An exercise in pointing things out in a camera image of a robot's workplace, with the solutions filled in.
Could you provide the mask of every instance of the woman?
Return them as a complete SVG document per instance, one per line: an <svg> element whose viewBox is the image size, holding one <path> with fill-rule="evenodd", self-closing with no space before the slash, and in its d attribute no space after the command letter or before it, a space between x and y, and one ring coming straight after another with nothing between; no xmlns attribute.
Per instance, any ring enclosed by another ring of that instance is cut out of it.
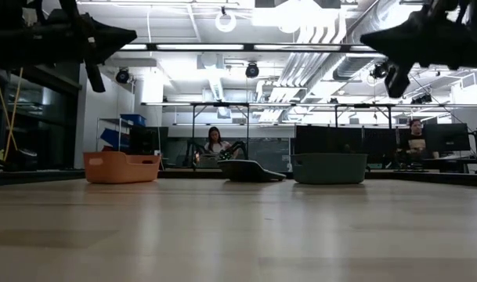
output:
<svg viewBox="0 0 477 282"><path fill-rule="evenodd" d="M208 130L208 143L205 144L205 149L210 151L211 154L219 154L222 150L226 150L231 147L226 141L222 141L221 132L213 126Z"/></svg>

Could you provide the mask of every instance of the wooden floor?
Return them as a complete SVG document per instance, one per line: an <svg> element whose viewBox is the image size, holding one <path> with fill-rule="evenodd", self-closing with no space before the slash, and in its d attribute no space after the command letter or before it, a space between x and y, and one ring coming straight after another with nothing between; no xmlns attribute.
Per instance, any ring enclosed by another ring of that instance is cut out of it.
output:
<svg viewBox="0 0 477 282"><path fill-rule="evenodd" d="M0 187L0 282L477 282L477 190L162 179Z"/></svg>

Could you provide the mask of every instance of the orange basket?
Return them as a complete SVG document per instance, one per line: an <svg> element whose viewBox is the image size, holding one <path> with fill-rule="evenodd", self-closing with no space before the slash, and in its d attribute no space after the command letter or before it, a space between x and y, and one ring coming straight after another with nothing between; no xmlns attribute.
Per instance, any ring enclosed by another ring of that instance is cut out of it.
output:
<svg viewBox="0 0 477 282"><path fill-rule="evenodd" d="M160 156L130 156L122 152L83 153L90 183L141 183L158 178Z"/></svg>

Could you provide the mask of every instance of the person sitting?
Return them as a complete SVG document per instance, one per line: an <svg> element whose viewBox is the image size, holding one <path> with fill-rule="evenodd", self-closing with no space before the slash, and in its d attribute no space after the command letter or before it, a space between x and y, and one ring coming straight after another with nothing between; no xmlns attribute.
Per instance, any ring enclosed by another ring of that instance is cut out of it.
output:
<svg viewBox="0 0 477 282"><path fill-rule="evenodd" d="M401 158L405 157L408 162L439 158L438 152L429 152L426 148L421 121L418 119L411 120L409 128L410 134L400 141L398 153L401 154Z"/></svg>
<svg viewBox="0 0 477 282"><path fill-rule="evenodd" d="M229 149L231 144L222 141L221 132L215 126L208 130L208 143L205 144L205 149L211 154L219 155L222 150ZM233 152L233 158L238 155L238 151Z"/></svg>

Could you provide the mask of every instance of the white shirt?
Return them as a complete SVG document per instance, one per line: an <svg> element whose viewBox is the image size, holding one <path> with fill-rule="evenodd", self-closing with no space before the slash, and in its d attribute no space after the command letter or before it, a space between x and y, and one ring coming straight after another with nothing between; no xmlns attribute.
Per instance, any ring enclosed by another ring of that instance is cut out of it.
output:
<svg viewBox="0 0 477 282"><path fill-rule="evenodd" d="M219 143L214 143L213 146L212 146L212 151L211 151L211 153L213 153L213 154L219 154L219 153L221 153L222 150L225 150L225 149L229 148L230 146L231 146L231 145L230 145L228 142L226 142L226 141L222 141L220 144L219 144ZM210 149L208 148L208 143L205 144L205 149L206 149L206 150L210 150Z"/></svg>

